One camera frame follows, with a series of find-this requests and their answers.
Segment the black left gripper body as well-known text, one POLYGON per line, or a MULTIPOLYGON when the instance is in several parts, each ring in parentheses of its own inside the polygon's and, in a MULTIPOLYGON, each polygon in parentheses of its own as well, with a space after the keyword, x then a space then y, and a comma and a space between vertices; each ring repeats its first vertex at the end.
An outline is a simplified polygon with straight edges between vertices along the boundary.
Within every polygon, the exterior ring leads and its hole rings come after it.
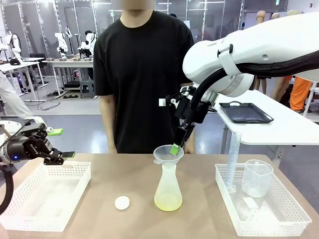
POLYGON ((52 161, 52 149, 46 130, 23 130, 6 143, 6 161, 16 163, 38 157, 52 161))

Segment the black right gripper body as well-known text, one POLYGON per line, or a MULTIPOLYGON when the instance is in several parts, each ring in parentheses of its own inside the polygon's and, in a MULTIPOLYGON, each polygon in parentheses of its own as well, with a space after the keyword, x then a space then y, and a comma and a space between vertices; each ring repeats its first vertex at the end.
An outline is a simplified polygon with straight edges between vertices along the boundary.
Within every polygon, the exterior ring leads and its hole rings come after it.
POLYGON ((186 120, 187 124, 203 123, 209 108, 209 102, 200 101, 195 108, 191 108, 191 100, 185 96, 178 96, 175 103, 178 103, 173 114, 173 123, 180 124, 180 120, 186 120))

